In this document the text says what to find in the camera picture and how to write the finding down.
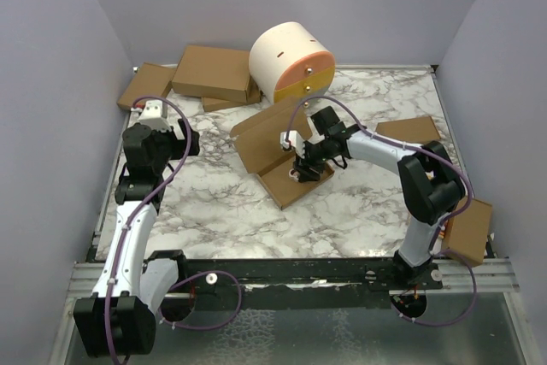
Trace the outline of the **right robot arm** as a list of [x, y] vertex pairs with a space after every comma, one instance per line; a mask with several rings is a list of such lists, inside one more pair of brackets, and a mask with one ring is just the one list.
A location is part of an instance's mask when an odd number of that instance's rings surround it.
[[290, 129], [279, 136], [282, 149], [295, 152], [291, 178], [315, 182], [329, 161], [346, 168], [349, 160], [369, 162], [397, 175], [410, 220], [403, 243], [391, 259], [388, 280], [403, 289], [413, 288], [432, 263], [441, 226], [466, 194], [461, 174], [438, 141], [409, 144], [370, 132], [360, 123], [347, 127], [330, 106], [311, 119], [322, 136], [320, 142], [311, 143]]

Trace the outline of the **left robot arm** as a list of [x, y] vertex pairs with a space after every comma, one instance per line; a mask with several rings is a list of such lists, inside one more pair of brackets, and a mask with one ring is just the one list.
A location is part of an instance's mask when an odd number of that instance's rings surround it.
[[90, 357], [150, 354], [156, 337], [156, 313], [168, 291], [183, 290], [189, 272], [180, 250], [144, 257], [151, 228], [159, 215], [171, 177], [163, 174], [173, 160], [199, 153], [199, 134], [187, 120], [174, 129], [138, 121], [122, 134], [126, 158], [115, 190], [116, 226], [109, 255], [89, 297], [74, 305], [74, 321]]

